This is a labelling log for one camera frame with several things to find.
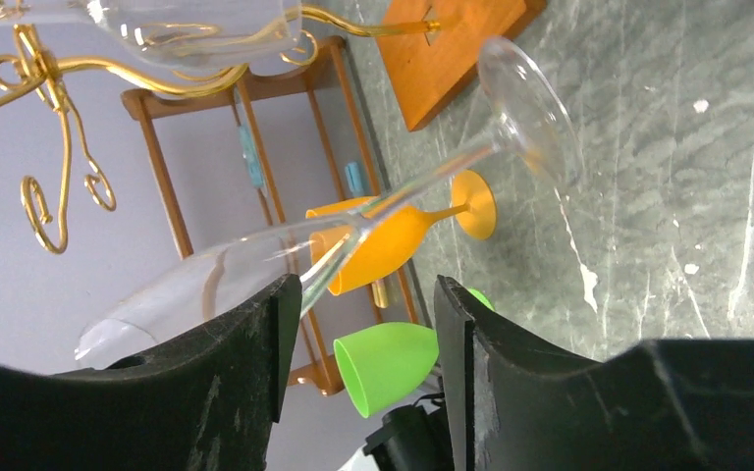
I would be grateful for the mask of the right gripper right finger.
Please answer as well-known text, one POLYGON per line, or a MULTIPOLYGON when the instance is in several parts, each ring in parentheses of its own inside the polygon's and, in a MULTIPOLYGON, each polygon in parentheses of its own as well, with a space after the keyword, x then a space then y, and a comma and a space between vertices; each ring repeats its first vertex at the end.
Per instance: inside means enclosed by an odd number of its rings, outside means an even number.
POLYGON ((754 340, 644 340, 598 362, 434 288, 458 470, 754 470, 754 340))

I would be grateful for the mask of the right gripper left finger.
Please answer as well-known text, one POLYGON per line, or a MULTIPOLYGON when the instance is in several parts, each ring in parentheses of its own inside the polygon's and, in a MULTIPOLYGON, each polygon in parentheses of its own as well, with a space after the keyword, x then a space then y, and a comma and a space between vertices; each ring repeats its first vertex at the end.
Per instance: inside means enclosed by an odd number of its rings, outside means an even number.
POLYGON ((287 275, 103 370, 0 365, 0 470, 263 470, 302 290, 287 275))

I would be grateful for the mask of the orange plastic wine glass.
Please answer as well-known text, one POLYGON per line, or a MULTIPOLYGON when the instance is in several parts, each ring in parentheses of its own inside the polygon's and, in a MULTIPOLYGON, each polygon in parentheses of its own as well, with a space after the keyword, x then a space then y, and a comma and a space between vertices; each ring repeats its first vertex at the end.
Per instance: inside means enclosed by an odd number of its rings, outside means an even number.
POLYGON ((497 206, 493 191, 480 174, 464 170, 452 180, 451 206, 427 212, 412 205, 379 224, 353 252, 328 286, 337 296, 362 288, 398 271, 436 223, 454 218, 469 236, 484 240, 497 225, 497 206))

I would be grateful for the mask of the clear champagne flute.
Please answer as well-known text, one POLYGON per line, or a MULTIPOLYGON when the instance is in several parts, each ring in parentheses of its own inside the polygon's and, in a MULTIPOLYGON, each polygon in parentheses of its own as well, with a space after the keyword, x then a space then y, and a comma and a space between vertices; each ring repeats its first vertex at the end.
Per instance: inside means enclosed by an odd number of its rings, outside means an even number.
POLYGON ((75 348, 78 364, 106 368, 226 313, 284 275, 298 277, 298 312, 305 315, 379 224, 487 157, 519 160, 555 191, 569 191, 582 158, 566 107, 538 63, 495 36, 482 46, 477 72, 490 119, 444 163, 350 209, 273 226, 185 258, 87 326, 75 348))

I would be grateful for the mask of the clear wine glass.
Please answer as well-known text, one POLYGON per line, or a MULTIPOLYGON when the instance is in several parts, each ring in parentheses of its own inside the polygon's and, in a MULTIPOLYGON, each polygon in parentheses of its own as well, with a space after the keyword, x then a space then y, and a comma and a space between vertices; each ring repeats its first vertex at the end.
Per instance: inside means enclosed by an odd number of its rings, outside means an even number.
POLYGON ((0 1, 0 26, 84 24, 140 60, 172 70, 216 70, 290 50, 298 1, 0 1))

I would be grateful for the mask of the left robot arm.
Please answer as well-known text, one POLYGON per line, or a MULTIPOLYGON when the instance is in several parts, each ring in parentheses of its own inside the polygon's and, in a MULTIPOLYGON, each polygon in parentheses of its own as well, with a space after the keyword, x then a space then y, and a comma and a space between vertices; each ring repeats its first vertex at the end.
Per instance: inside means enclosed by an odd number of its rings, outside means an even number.
POLYGON ((392 409, 366 437, 343 470, 453 470, 454 456, 445 395, 421 396, 392 409))

